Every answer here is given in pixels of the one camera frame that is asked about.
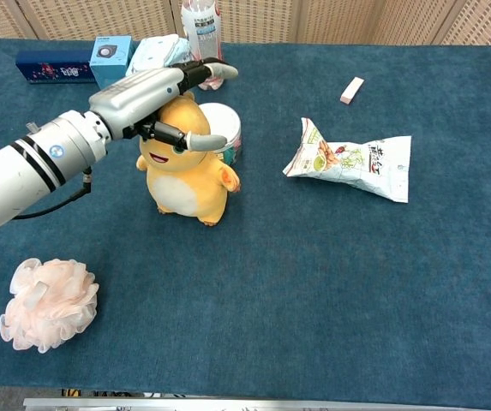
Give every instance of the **snack bag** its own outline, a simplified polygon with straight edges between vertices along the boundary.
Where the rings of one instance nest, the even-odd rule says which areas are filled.
[[[284,168],[288,177],[344,182],[392,201],[409,201],[410,135],[365,144],[327,143],[308,118],[302,141]]]

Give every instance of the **eraser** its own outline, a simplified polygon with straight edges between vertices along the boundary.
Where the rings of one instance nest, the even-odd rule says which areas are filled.
[[[362,84],[363,79],[360,79],[359,77],[354,77],[354,80],[351,81],[351,83],[342,93],[342,96],[340,96],[340,101],[342,101],[344,104],[349,104],[356,95],[357,90],[359,90],[359,87],[362,86]]]

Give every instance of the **yellow plush toy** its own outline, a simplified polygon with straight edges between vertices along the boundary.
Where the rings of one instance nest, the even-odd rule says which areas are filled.
[[[159,120],[184,133],[211,133],[209,121],[191,92],[163,106]],[[214,152],[191,152],[154,139],[141,139],[140,149],[136,167],[147,172],[148,190],[162,214],[197,217],[213,226],[225,212],[228,192],[241,187],[236,172]]]

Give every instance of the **plush toy face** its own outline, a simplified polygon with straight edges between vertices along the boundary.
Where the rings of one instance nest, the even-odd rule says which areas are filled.
[[[185,134],[210,134],[209,121],[194,101],[192,93],[184,93],[168,104],[159,112],[159,120],[179,128]],[[182,171],[193,169],[206,156],[204,152],[180,150],[157,140],[141,140],[142,157],[148,165],[165,171]]]

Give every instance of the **pink object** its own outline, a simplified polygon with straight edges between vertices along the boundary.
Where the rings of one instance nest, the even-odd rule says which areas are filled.
[[[0,316],[2,339],[12,339],[17,350],[35,345],[43,354],[83,332],[97,315],[93,281],[85,264],[72,259],[23,261],[9,286],[15,297]]]

